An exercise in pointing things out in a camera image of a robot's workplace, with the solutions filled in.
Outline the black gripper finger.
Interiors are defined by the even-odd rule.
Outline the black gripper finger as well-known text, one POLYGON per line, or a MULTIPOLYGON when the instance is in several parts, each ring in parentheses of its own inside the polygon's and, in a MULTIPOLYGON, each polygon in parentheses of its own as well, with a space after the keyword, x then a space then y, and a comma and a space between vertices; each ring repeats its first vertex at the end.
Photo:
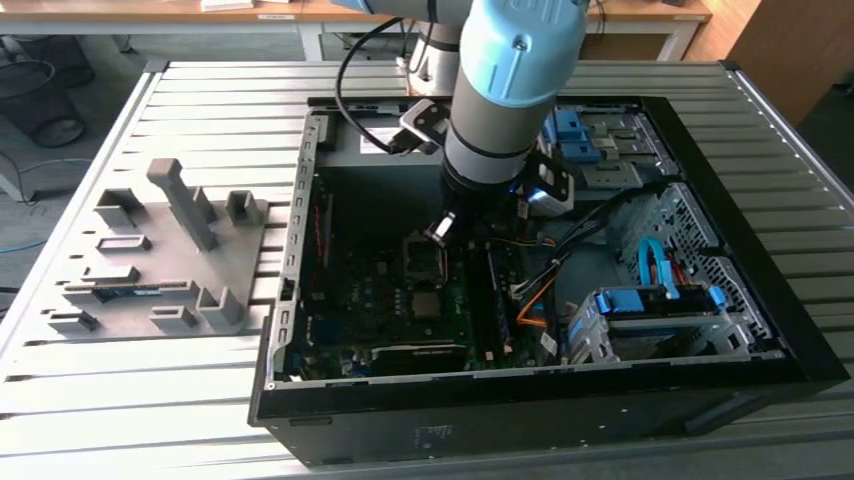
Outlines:
POLYGON ((424 236, 438 247, 448 247, 459 229, 460 215, 454 211, 444 211, 424 230, 424 236))

